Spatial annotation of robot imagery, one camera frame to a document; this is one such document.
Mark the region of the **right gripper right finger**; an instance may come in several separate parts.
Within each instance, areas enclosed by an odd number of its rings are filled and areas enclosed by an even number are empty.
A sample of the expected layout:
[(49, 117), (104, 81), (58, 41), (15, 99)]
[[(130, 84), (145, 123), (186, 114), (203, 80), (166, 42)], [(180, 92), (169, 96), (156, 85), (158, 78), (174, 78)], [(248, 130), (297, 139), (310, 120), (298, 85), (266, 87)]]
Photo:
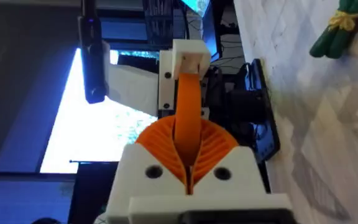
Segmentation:
[(225, 129), (201, 121), (201, 146), (192, 170), (194, 195), (263, 195), (266, 193), (254, 153)]

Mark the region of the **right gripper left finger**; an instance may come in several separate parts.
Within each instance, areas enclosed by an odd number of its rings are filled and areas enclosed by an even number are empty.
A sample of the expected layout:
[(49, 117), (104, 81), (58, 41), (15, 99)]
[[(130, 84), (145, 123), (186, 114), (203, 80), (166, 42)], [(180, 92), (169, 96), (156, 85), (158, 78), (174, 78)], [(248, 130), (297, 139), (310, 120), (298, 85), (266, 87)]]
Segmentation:
[(106, 209), (108, 223), (177, 223), (186, 194), (186, 172), (173, 143), (175, 119), (167, 116), (127, 145)]

